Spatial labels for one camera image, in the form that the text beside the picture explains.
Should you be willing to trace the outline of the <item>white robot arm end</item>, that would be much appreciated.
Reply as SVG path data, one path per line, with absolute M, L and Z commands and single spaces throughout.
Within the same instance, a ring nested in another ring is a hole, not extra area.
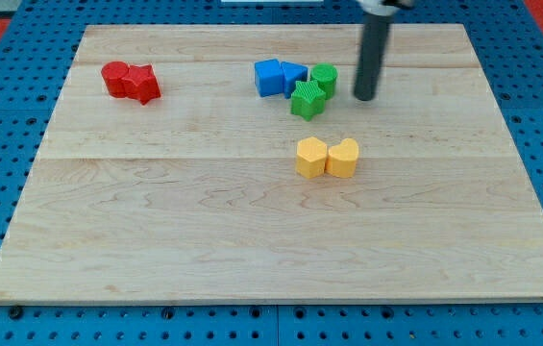
M 376 16 L 392 16 L 399 10 L 411 10 L 416 0 L 357 0 L 360 7 Z

